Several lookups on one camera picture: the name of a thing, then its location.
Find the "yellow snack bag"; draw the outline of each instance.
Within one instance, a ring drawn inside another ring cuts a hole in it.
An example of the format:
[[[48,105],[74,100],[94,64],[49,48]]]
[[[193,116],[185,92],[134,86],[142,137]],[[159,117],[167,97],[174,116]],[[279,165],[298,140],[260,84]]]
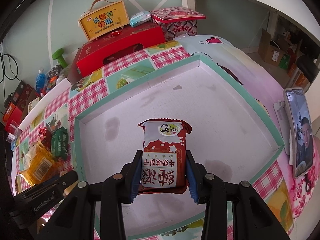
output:
[[[36,154],[29,164],[29,168],[19,174],[30,185],[34,186],[50,179],[58,170],[58,165],[52,159],[51,153],[41,142],[36,144]]]

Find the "tray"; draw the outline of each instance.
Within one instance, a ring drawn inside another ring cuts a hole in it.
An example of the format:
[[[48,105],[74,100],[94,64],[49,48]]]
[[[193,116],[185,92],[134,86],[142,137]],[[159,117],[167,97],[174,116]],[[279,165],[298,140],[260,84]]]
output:
[[[280,133],[256,100],[218,65],[198,55],[115,90],[76,117],[79,179],[97,183],[119,172],[142,149],[143,130],[137,124],[162,117],[187,121],[193,130],[186,148],[195,161],[232,183],[253,183],[284,148]],[[123,205],[127,238],[188,225],[204,217],[204,210],[188,190],[181,195],[138,195],[131,205]],[[96,212],[99,217],[98,203]]]

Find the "phone screen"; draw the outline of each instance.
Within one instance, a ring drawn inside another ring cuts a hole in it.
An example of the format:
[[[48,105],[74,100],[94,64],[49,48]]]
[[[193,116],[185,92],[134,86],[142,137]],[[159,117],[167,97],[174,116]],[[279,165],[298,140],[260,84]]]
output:
[[[294,133],[297,146],[296,177],[298,177],[312,166],[313,143],[311,121],[303,90],[289,90],[286,92],[286,96],[295,128]]]

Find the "smartphone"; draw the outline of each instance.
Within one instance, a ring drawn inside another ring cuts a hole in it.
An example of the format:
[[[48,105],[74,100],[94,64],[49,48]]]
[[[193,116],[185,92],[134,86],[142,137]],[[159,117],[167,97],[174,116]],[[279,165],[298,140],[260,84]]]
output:
[[[305,174],[313,163],[311,119],[302,88],[287,88],[283,95],[291,128],[293,177],[298,178]]]

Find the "checkered tablecloth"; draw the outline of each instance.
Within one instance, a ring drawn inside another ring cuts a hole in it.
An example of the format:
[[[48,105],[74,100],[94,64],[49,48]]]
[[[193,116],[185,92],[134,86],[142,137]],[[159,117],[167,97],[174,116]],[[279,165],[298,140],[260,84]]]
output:
[[[122,57],[116,61],[113,61],[102,68],[103,78],[93,83],[92,85],[86,87],[81,92],[76,95],[69,97],[69,90],[64,91],[61,95],[59,95],[55,100],[53,100],[45,109],[44,118],[46,119],[51,114],[55,113],[60,107],[64,104],[68,105],[68,120],[70,125],[70,142],[74,140],[74,120],[75,117],[87,109],[92,104],[96,103],[103,97],[108,95],[108,85],[106,81],[106,77],[112,75],[113,73],[127,67],[130,64],[134,64],[139,62],[140,60],[144,60],[146,58],[150,58],[151,62],[155,66],[156,69],[162,68],[168,64],[172,64],[178,60],[182,60],[190,55],[185,51],[185,49],[179,45],[164,51],[160,51],[159,53],[150,55],[146,50],[140,50],[129,54],[125,57]],[[29,132],[30,126],[28,126],[20,135],[20,143],[29,138],[29,143],[37,139],[37,134],[40,127],[44,126],[44,122],[38,125],[33,131]],[[70,144],[68,145],[68,158],[67,160],[60,166],[59,171],[66,170],[70,171],[73,169],[72,160],[70,154]],[[17,172],[19,169],[19,146],[16,148],[17,155]],[[253,184],[253,187],[257,190],[257,192],[261,195],[263,199],[265,199],[272,191],[274,191],[278,184],[282,179],[282,173],[280,167],[275,161],[270,168]],[[29,186],[27,183],[21,179],[22,189],[25,190]],[[44,217],[49,218],[52,214],[52,211],[48,212]],[[232,239],[233,236],[233,226],[228,227],[228,239]],[[158,240],[161,239],[158,236],[148,237],[145,240]]]

